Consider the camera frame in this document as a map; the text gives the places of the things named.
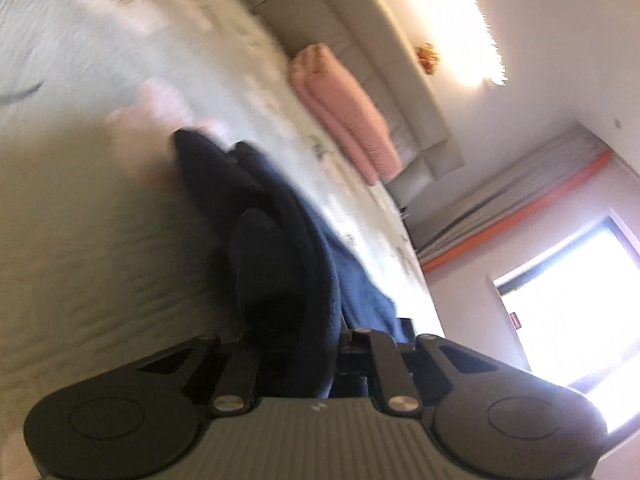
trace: folded pink blanket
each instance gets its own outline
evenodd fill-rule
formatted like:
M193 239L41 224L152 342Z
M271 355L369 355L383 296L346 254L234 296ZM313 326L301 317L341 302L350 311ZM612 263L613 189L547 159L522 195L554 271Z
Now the folded pink blanket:
M402 170L385 118L329 47L315 44L300 51L291 62L289 80L367 184Z

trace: clothing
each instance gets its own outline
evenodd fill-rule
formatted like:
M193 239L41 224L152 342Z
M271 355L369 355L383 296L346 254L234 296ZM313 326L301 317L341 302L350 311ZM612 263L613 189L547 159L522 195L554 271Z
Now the clothing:
M405 341L392 301L263 154L244 142L225 153L187 130L174 142L182 179L228 251L245 321L271 342L295 334L283 394L328 395L343 320Z

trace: silver bolt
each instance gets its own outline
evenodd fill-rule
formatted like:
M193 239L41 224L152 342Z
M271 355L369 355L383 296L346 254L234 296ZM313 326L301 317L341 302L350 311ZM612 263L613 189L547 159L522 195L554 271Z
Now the silver bolt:
M420 408L418 399L414 399L408 395L396 395L395 397L391 397L386 403L392 410L400 413L414 412Z
M244 408L244 400L237 395L222 395L213 401L213 407L219 412L237 412Z

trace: headboard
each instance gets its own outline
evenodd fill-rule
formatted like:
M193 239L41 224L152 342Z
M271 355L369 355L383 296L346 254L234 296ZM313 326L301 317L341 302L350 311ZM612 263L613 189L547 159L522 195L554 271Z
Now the headboard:
M246 0L293 56L325 43L384 115L404 171L386 184L402 207L463 165L411 44L382 0Z

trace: bed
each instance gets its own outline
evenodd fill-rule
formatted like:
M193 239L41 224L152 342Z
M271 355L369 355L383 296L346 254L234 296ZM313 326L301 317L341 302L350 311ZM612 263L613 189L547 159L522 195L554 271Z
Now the bed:
M302 1L308 16L293 12ZM398 204L461 161L377 0L0 0L0 38L0 442L55 389L205 332L242 333L190 200L114 163L105 118L149 80L181 92L221 143L271 156L398 316L442 334ZM391 126L407 169L388 189L364 185L287 85L287 55L316 41Z

